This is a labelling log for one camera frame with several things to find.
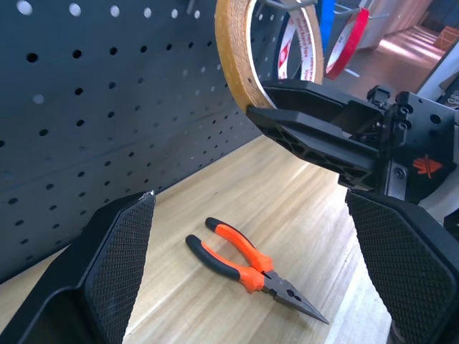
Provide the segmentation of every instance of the wooden table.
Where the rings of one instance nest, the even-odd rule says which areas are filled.
[[[145,273],[124,343],[386,343],[390,316],[369,280],[337,175],[258,138],[158,195]],[[331,322],[262,292],[249,294],[201,264],[196,234],[221,255],[241,254],[206,229],[235,226]],[[0,330],[56,254],[0,285]]]

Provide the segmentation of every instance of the orange pliers handle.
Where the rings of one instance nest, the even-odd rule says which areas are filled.
[[[274,270],[271,257],[259,252],[244,234],[220,220],[209,217],[206,219],[206,226],[231,242],[247,258],[251,267],[244,267],[225,259],[194,235],[186,237],[186,244],[190,250],[209,268],[241,282],[249,292],[261,290],[265,286],[263,272]]]

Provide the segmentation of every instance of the textured gripper pad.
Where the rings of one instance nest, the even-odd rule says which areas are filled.
[[[434,343],[456,296],[454,277],[398,211],[352,192],[346,200],[369,276],[402,336]]]
[[[85,294],[107,344],[122,343],[143,275],[154,197],[120,214],[85,285]]]

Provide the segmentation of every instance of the red tape roll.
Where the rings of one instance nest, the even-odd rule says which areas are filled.
[[[369,15],[368,9],[360,9],[359,13],[349,18],[328,59],[327,78],[335,80],[346,68],[364,35]]]

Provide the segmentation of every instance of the needle-nose pliers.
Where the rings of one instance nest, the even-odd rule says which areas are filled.
[[[212,217],[206,219],[206,226],[235,245],[251,265],[245,267],[235,264],[214,252],[197,236],[187,236],[186,244],[190,250],[210,269],[241,282],[249,292],[261,290],[271,294],[274,300],[329,324],[328,320],[289,281],[279,277],[274,271],[271,257],[259,252],[244,234]]]

